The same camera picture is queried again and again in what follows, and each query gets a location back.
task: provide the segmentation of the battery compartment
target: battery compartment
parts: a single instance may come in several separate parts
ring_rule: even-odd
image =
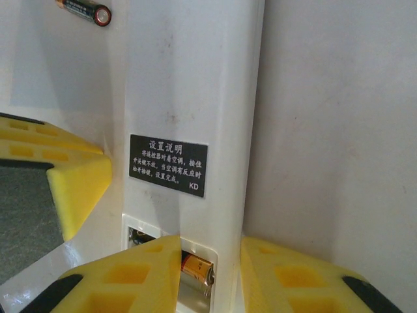
[[[123,248],[132,248],[142,241],[149,241],[159,238],[163,235],[168,235],[154,226],[134,220],[130,216],[124,216],[124,244]],[[186,239],[181,238],[182,251],[188,252],[193,256],[197,256],[213,264],[213,273],[216,272],[217,254],[207,248]],[[177,299],[178,313],[209,313],[210,305],[212,304],[216,279],[214,275],[214,283],[207,286],[198,279],[190,276],[183,271],[180,274],[180,284]]]

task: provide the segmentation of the black rubber strip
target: black rubber strip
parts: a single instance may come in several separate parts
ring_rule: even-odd
[[[83,279],[83,275],[73,274],[52,283],[20,313],[51,312]]]
[[[23,122],[29,122],[29,123],[34,123],[34,124],[45,125],[45,122],[38,121],[37,119],[30,119],[28,117],[17,116],[17,115],[12,115],[12,114],[7,114],[7,113],[1,113],[0,112],[0,117],[6,117],[8,119],[17,119],[18,121],[23,121]]]
[[[369,282],[351,276],[344,276],[343,281],[374,313],[402,313],[377,288]]]
[[[53,168],[52,163],[13,160],[9,158],[0,158],[0,166],[7,168],[36,168],[40,170],[49,170],[50,168]]]

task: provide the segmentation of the yellow plastic piece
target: yellow plastic piece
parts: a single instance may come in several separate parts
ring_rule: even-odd
[[[83,279],[52,313],[175,312],[181,271],[179,236],[166,236],[66,272]]]
[[[243,238],[240,273],[247,313],[372,313],[342,281],[362,276],[266,241]]]
[[[14,140],[37,145],[50,145],[65,149],[103,153],[101,148],[84,139],[52,124],[43,123],[44,125],[0,116],[0,140]]]
[[[110,159],[97,153],[0,140],[0,159],[53,164],[46,176],[65,241],[75,236],[111,182]]]

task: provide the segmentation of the white surface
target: white surface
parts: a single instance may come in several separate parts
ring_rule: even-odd
[[[218,255],[211,312],[232,309],[262,1],[130,3],[126,134],[208,145],[205,198],[126,176],[124,213]],[[125,149],[128,171],[129,146]]]
[[[246,235],[417,298],[417,2],[267,1]]]
[[[53,0],[2,3],[0,112],[48,121],[103,147],[113,182],[71,242],[0,286],[6,312],[19,312],[71,267],[120,250],[127,0],[103,29]]]

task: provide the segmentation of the battery slot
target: battery slot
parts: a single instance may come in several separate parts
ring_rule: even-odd
[[[128,248],[152,241],[155,237],[128,227]],[[177,312],[209,313],[215,284],[214,264],[188,251],[182,251],[182,271],[177,301]]]

